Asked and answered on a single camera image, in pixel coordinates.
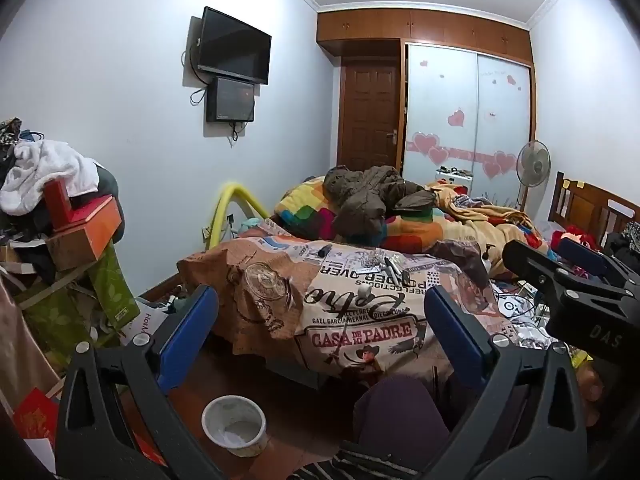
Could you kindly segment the person's right hand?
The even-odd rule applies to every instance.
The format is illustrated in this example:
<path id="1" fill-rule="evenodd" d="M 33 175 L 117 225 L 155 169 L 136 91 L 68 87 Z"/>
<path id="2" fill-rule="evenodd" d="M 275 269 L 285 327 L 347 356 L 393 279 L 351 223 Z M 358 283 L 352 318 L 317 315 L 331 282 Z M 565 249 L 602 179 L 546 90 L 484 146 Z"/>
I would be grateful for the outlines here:
<path id="1" fill-rule="evenodd" d="M 587 427 L 592 427 L 600 417 L 598 402 L 603 393 L 602 380 L 593 367 L 593 360 L 584 361 L 577 367 L 576 379 L 582 398 L 585 424 Z"/>

